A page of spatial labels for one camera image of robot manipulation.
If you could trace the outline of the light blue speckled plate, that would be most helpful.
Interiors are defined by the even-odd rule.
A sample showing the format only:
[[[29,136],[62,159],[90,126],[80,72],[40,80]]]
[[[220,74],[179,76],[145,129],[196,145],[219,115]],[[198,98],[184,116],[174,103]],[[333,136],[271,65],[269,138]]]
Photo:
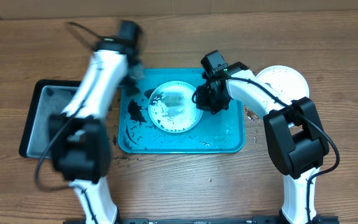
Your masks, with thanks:
[[[192,101],[195,90],[193,85],[182,81],[158,86],[147,107],[153,124],[168,133],[183,133],[194,128],[203,115]]]

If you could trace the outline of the white speckled plate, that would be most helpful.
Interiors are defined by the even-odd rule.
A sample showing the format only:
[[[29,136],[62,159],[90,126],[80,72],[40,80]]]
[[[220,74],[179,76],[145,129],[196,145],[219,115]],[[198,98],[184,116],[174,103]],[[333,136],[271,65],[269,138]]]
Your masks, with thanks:
[[[261,70],[256,77],[268,85],[286,105],[291,105],[293,100],[310,97],[310,89],[304,76],[291,67],[274,65]]]

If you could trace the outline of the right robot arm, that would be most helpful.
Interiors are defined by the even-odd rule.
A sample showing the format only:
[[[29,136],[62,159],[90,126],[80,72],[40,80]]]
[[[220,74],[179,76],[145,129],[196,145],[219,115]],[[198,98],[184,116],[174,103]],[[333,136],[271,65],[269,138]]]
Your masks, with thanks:
[[[268,154],[283,175],[281,223],[322,223],[314,207],[315,180],[330,150],[309,86],[303,75],[284,65],[273,65],[255,75],[241,62],[201,61],[205,84],[192,101],[216,114],[232,100],[248,107],[264,122]]]

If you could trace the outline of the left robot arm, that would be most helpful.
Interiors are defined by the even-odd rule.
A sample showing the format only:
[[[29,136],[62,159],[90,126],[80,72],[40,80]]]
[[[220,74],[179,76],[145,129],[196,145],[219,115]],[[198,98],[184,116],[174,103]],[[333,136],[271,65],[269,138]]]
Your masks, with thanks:
[[[109,193],[107,174],[111,147],[106,117],[124,79],[141,68],[138,40],[105,37],[92,48],[88,69],[74,97],[60,115],[48,119],[53,168],[78,196],[86,223],[115,223],[117,206]]]

